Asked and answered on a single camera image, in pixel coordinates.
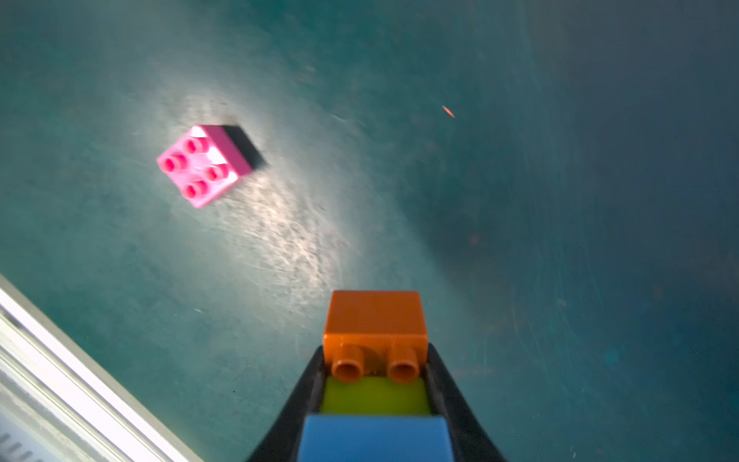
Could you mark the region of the lime green lego brick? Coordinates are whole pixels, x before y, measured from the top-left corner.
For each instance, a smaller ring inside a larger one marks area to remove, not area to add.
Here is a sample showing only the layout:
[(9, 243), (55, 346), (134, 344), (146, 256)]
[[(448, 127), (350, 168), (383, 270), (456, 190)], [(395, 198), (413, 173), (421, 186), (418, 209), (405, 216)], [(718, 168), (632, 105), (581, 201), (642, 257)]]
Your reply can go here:
[(335, 377), (325, 381), (321, 414), (350, 416), (431, 416), (425, 383), (395, 383), (387, 377), (365, 377), (343, 383)]

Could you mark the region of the orange lego brick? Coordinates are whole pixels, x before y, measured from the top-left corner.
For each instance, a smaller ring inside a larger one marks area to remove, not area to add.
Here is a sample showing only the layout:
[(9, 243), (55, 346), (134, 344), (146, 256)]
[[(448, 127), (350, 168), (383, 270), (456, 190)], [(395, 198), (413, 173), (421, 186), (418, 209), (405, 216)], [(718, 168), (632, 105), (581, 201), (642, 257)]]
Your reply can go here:
[(343, 383), (386, 377), (409, 384), (427, 362), (421, 296), (412, 291), (335, 291), (323, 333), (323, 356)]

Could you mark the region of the dark blue lego brick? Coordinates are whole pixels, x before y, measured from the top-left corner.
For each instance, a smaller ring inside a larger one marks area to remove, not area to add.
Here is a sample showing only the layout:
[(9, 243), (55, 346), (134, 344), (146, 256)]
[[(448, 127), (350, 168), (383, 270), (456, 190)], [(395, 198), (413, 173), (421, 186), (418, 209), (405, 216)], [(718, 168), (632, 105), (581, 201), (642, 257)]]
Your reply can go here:
[(311, 415), (298, 447), (299, 461), (452, 461), (441, 417)]

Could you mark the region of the large magenta lego brick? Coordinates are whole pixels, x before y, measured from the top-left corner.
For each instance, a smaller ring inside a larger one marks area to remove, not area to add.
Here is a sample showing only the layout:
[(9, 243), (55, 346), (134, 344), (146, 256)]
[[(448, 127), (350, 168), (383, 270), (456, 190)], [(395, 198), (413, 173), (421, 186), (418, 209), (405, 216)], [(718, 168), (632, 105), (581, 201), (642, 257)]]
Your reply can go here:
[(254, 172), (222, 125), (194, 125), (156, 159), (194, 208), (202, 208)]

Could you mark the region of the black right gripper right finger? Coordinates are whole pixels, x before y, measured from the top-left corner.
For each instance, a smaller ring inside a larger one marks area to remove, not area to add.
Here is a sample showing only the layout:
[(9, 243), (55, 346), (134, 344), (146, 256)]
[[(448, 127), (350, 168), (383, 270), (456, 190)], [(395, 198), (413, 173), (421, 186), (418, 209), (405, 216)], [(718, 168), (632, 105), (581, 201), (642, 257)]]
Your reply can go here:
[(433, 344), (428, 345), (425, 387), (431, 410), (446, 420), (454, 461), (507, 461), (473, 414)]

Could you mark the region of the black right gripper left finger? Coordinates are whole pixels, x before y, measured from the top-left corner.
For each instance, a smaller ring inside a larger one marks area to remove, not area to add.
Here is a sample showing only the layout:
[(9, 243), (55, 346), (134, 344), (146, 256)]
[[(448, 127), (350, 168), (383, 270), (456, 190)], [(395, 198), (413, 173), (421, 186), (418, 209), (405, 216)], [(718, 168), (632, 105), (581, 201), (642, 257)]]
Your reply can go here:
[(288, 462), (298, 460), (301, 433), (306, 418), (319, 411), (326, 379), (323, 348), (313, 353), (298, 383), (275, 422), (247, 462)]

